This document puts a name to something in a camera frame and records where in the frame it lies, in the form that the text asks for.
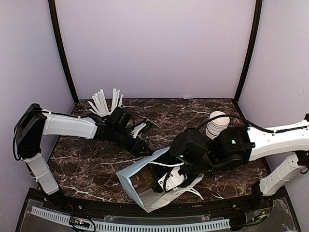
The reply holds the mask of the light blue paper bag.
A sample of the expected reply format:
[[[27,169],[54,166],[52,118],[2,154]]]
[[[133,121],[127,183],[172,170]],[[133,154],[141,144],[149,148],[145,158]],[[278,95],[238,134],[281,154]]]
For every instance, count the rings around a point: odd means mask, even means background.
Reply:
[[[203,174],[186,174],[185,165],[169,155],[169,148],[155,151],[116,173],[122,188],[144,211],[167,206],[185,192],[204,200],[194,189]]]

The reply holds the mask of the brown cardboard cup carrier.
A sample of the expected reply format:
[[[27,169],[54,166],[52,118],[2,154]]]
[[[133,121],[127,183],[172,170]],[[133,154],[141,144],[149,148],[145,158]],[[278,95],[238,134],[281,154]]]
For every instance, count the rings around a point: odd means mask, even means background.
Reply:
[[[151,165],[146,165],[137,173],[130,177],[132,186],[138,194],[141,194],[151,188],[151,183],[157,178]]]

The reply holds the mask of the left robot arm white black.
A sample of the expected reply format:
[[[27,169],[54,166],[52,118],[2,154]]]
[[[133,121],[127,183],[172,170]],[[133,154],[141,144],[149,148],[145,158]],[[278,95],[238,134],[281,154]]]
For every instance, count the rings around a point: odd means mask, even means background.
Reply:
[[[60,194],[61,187],[42,156],[44,136],[70,136],[98,141],[111,141],[136,157],[152,154],[147,143],[138,137],[152,126],[147,119],[136,123],[133,116],[121,107],[111,114],[72,116],[44,110],[33,103],[14,127],[13,156],[26,163],[32,177],[49,197],[49,203],[58,211],[68,207],[68,199]]]

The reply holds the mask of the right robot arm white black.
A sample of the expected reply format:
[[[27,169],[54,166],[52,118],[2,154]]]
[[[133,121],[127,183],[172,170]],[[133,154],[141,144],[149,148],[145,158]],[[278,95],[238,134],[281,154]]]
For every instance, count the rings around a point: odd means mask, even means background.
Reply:
[[[295,124],[262,128],[225,129],[213,140],[198,129],[186,129],[171,143],[169,153],[186,165],[192,174],[210,174],[228,171],[266,156],[290,152],[291,154],[267,177],[257,181],[255,191],[246,205],[256,210],[266,196],[274,195],[297,173],[309,170],[309,117]]]

